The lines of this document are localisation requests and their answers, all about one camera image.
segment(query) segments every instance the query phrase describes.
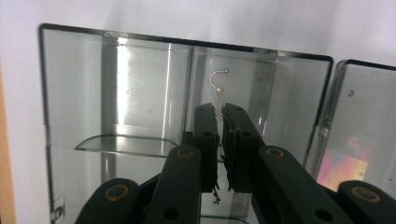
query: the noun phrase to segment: glass shelf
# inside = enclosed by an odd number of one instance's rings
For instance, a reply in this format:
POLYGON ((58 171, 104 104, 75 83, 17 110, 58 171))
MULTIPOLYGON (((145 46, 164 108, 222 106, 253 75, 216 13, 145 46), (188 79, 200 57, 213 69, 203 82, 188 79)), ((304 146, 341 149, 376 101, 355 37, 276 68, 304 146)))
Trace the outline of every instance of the glass shelf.
POLYGON ((173 147, 177 144, 166 139, 102 134, 84 140, 76 150, 166 158, 173 147))

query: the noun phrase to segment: glass box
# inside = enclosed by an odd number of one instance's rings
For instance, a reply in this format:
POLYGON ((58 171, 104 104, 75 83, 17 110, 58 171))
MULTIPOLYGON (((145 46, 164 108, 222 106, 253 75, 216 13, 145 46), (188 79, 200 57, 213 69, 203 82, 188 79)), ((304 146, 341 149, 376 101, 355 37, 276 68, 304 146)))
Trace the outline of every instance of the glass box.
MULTIPOLYGON (((312 157, 331 57, 52 24, 39 33, 53 223, 74 223, 104 181, 160 173, 198 105, 219 117, 239 105, 267 145, 312 157)), ((257 223, 218 165, 221 202, 203 194, 202 223, 257 223)))

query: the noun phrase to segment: black plastic part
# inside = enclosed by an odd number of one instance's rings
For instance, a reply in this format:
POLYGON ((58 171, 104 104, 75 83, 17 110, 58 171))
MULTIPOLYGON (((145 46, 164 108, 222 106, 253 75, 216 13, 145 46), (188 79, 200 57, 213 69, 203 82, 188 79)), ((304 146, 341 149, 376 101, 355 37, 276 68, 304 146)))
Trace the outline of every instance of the black plastic part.
POLYGON ((155 188, 157 187, 159 178, 160 175, 155 175, 150 180, 139 186, 139 197, 136 202, 134 212, 132 214, 132 223, 143 223, 149 210, 149 204, 151 203, 151 198, 154 194, 155 188))
POLYGON ((343 182, 337 198, 356 223, 396 223, 396 201, 373 185, 358 180, 343 182))
POLYGON ((128 179, 112 179, 102 184, 82 208, 77 224, 127 224, 136 208, 137 184, 128 179))
POLYGON ((261 147, 251 168, 252 204, 261 223, 353 223, 286 149, 261 147))
POLYGON ((202 192, 212 192, 218 181, 219 133, 215 107, 210 103, 194 110, 193 145, 201 150, 202 192))
POLYGON ((192 145, 193 138, 193 132, 183 132, 183 135, 181 137, 181 145, 192 145))
POLYGON ((201 215, 201 152, 196 147, 173 148, 154 190, 145 224, 199 223, 201 215))
POLYGON ((235 192, 251 192, 249 167, 260 146, 265 144, 242 107, 225 104, 221 113, 224 165, 230 188, 235 192))

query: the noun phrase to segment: glass panel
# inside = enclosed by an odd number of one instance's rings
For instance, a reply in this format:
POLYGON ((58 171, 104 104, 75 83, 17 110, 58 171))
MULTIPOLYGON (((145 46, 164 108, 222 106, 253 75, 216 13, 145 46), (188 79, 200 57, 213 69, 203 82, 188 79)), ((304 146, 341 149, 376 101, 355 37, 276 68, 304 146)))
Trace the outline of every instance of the glass panel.
MULTIPOLYGON (((142 184, 160 173, 193 130, 198 105, 215 106, 219 130, 222 104, 244 107, 266 144, 303 162, 332 66, 326 56, 286 51, 50 24, 40 32, 50 199, 64 198, 64 223, 104 181, 142 184)), ((221 202, 203 194, 203 222, 256 223, 250 194, 229 192, 218 165, 221 202)))
POLYGON ((347 61, 318 182, 358 179, 396 198, 396 68, 347 61))

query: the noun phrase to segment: white background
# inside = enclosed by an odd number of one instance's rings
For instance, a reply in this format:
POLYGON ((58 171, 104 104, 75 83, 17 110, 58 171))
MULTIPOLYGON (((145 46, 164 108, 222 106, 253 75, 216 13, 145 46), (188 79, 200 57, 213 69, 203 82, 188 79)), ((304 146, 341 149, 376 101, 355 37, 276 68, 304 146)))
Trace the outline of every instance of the white background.
POLYGON ((396 66, 394 0, 1 0, 0 62, 18 223, 50 220, 37 40, 42 22, 396 66))

